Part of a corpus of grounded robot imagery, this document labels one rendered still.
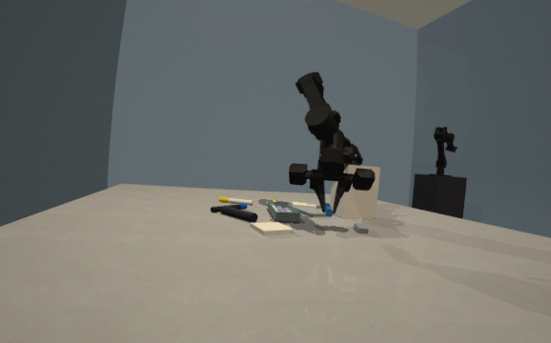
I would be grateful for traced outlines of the keyboard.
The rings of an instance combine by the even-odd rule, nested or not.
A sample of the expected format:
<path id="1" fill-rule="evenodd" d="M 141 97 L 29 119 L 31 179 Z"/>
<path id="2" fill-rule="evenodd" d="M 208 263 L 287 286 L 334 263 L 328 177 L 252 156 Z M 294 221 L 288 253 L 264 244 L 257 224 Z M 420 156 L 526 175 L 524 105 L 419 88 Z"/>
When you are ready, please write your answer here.
<path id="1" fill-rule="evenodd" d="M 300 212 L 288 202 L 268 201 L 268 211 L 275 222 L 278 223 L 300 223 Z"/>

